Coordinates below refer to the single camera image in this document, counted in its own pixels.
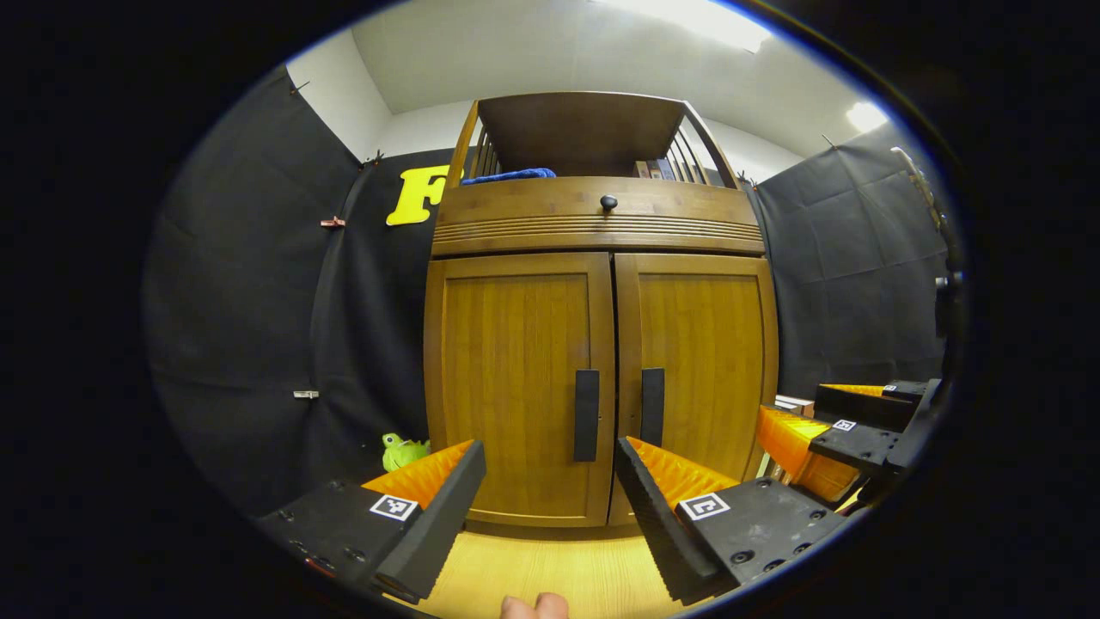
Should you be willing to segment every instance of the book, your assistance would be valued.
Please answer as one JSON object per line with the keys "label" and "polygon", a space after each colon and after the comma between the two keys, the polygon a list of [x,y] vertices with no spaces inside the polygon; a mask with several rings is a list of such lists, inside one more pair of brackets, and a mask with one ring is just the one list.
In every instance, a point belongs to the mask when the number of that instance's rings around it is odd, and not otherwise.
{"label": "book", "polygon": [[672,174],[672,166],[669,165],[669,159],[659,158],[657,159],[657,166],[661,168],[661,177],[666,180],[675,180],[676,177]]}
{"label": "book", "polygon": [[790,396],[776,396],[776,406],[784,411],[790,411],[810,419],[814,419],[813,400],[791,398]]}

